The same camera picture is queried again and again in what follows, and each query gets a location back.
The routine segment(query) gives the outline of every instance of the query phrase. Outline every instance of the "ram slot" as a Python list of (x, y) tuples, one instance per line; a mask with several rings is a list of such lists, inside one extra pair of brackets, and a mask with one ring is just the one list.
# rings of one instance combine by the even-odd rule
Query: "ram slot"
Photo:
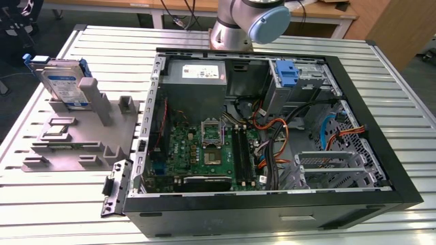
[(238, 132), (238, 143), (241, 152), (241, 166), (244, 172), (245, 182), (249, 183), (253, 180), (253, 167), (250, 162), (250, 150), (248, 147), (246, 130)]
[(232, 130), (232, 148), (233, 148), (236, 182), (241, 183), (244, 181), (244, 175), (242, 175), (240, 148), (238, 148), (238, 132), (240, 132), (238, 129)]

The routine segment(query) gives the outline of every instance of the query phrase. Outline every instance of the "case latch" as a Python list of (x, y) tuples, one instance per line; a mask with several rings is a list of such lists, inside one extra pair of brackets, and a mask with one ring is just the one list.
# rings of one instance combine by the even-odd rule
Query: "case latch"
[(101, 218), (125, 216), (122, 208), (129, 188), (132, 164), (129, 159), (116, 162), (112, 174), (104, 181), (102, 194), (106, 197), (102, 202)]

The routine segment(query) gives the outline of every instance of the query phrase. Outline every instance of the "green circuit board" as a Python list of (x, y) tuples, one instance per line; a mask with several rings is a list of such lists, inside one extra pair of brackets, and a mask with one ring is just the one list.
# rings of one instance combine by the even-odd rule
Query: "green circuit board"
[[(224, 144), (221, 148), (201, 147), (201, 127), (173, 127), (169, 140), (169, 157), (164, 164), (157, 165), (165, 169), (164, 175), (156, 176), (157, 192), (172, 192), (169, 176), (226, 176), (232, 178), (232, 190), (257, 190), (258, 187), (246, 183), (236, 183), (232, 128), (224, 128)], [(205, 130), (204, 138), (212, 139), (218, 133)], [(256, 130), (246, 130), (246, 139), (253, 142), (258, 139)]]

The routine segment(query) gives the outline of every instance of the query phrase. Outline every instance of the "white sticker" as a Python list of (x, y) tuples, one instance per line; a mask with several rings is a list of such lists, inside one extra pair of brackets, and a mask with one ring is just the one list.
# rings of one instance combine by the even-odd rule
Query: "white sticker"
[(258, 176), (258, 182), (266, 184), (266, 176)]
[(220, 78), (218, 66), (217, 65), (184, 65), (182, 66), (182, 78)]
[(266, 115), (266, 112), (264, 111), (264, 109), (258, 108), (258, 113), (265, 116)]
[(130, 4), (130, 6), (134, 6), (134, 7), (149, 7), (149, 4)]
[(86, 106), (88, 100), (77, 87), (77, 78), (74, 76), (46, 76), (50, 87), (61, 101), (69, 106)]
[(342, 19), (356, 19), (354, 16), (350, 16), (350, 15), (341, 15), (340, 16)]

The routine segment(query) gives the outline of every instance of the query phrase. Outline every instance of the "metal table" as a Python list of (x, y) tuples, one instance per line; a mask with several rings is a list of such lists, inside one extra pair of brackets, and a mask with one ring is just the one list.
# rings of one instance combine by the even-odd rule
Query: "metal table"
[[(58, 58), (84, 57), (110, 98), (144, 100), (154, 48), (208, 48), (206, 32), (86, 26), (74, 30)], [(338, 56), (424, 203), (346, 230), (146, 238), (122, 218), (100, 219), (106, 171), (24, 173), (24, 152), (50, 114), (38, 86), (0, 146), (0, 243), (162, 242), (174, 244), (434, 244), (436, 120), (374, 46), (364, 41), (281, 37), (256, 51)]]

